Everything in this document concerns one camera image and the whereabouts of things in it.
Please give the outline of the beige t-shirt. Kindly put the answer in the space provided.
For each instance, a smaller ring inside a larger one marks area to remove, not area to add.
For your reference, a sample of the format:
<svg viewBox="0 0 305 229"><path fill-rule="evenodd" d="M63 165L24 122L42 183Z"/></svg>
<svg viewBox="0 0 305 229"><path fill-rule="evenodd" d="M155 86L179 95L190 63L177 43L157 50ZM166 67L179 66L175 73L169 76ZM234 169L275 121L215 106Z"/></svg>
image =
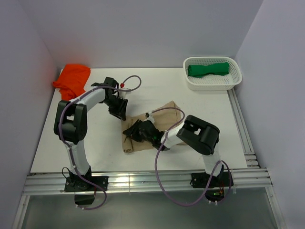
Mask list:
<svg viewBox="0 0 305 229"><path fill-rule="evenodd" d="M159 131L166 131L172 125L177 126L177 122L180 121L182 115L178 105L174 101L166 103L164 106L152 111L152 115L155 119L154 126ZM144 121L146 119L145 113L138 116L128 116L125 121L122 121L122 132L131 127L137 120ZM131 143L128 143L126 137L122 134L122 149L125 153L133 153L141 150L132 150Z"/></svg>

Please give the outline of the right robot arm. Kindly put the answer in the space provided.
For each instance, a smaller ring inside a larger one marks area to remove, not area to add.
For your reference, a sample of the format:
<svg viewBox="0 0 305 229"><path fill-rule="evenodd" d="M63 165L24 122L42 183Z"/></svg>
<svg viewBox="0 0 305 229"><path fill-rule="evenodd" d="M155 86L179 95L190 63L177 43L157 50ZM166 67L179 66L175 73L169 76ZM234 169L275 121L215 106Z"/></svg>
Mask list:
<svg viewBox="0 0 305 229"><path fill-rule="evenodd" d="M215 187L223 179L223 166L215 147L219 142L220 130L211 123L188 115L178 126L161 131L154 125L154 118L146 114L146 119L137 120L123 134L135 142L148 142L160 151L167 151L173 146L185 143L203 156L206 180L209 187Z"/></svg>

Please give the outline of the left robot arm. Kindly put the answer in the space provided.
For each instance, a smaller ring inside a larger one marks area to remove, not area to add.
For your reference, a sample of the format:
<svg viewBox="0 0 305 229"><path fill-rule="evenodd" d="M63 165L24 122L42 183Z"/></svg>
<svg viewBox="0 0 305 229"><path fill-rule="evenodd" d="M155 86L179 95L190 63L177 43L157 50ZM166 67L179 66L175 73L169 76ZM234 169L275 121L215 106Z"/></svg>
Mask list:
<svg viewBox="0 0 305 229"><path fill-rule="evenodd" d="M84 139L88 130L87 113L97 104L108 106L108 112L120 120L126 119L128 100L125 98L131 89L110 77L103 83L93 83L90 90L75 99L61 100L58 103L54 123L54 133L64 143L70 160L67 184L77 190L93 188L105 190L105 178L92 176L91 166L86 158Z"/></svg>

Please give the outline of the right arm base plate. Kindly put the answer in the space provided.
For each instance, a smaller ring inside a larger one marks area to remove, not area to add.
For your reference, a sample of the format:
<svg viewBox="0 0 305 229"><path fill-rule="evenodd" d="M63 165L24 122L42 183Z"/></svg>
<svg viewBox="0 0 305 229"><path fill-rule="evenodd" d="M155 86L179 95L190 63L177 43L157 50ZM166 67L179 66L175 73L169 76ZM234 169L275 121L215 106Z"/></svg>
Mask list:
<svg viewBox="0 0 305 229"><path fill-rule="evenodd" d="M205 172L191 173L190 185L193 188L205 188L209 178L210 175ZM233 185L234 182L229 172L222 172L217 177L212 176L212 179L209 183L209 188L229 187Z"/></svg>

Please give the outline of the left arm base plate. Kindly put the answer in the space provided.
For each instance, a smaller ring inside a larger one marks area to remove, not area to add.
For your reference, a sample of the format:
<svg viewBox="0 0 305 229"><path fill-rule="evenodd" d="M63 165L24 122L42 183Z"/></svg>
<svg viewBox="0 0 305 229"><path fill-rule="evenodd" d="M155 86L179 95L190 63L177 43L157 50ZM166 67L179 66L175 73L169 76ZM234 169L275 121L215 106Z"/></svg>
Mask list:
<svg viewBox="0 0 305 229"><path fill-rule="evenodd" d="M107 190L108 186L108 176L92 176L92 177L86 177L88 181L91 183L94 183L98 186L100 186L103 190ZM83 179L80 179L78 176L75 176L73 174L73 177L69 177L66 180L65 192L87 192L87 191L98 191L99 189L89 184L88 182L85 182Z"/></svg>

